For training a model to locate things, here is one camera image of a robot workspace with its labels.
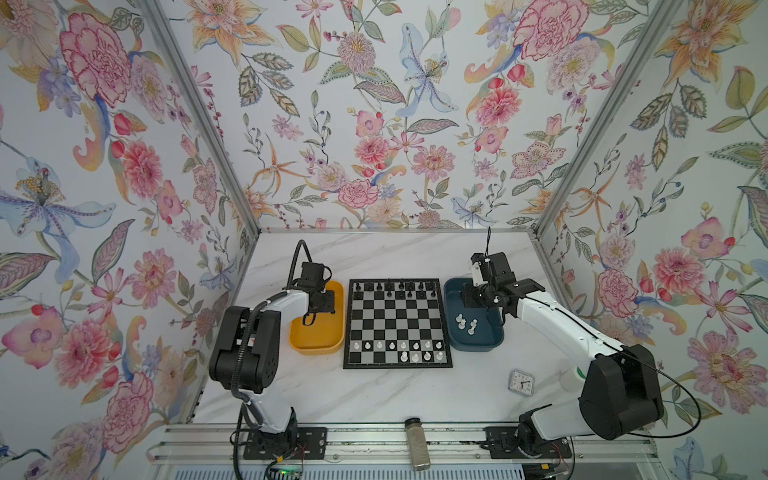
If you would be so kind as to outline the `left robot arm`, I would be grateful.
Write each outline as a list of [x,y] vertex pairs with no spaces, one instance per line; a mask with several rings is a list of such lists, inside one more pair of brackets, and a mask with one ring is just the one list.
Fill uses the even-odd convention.
[[298,444],[295,410],[269,393],[279,363],[282,321],[335,311],[335,293],[327,288],[329,267],[302,264],[301,275],[255,307],[232,306],[223,314],[209,362],[209,377],[240,402],[249,441],[279,454]]

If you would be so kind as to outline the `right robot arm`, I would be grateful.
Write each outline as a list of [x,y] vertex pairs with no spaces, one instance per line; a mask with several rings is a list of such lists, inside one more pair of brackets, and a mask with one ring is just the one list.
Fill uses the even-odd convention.
[[614,440],[662,417],[658,372],[648,349],[589,326],[538,282],[517,278],[503,253],[475,253],[470,265],[472,285],[462,291],[466,305],[496,309],[533,327],[586,375],[577,399],[519,417],[521,446],[590,434]]

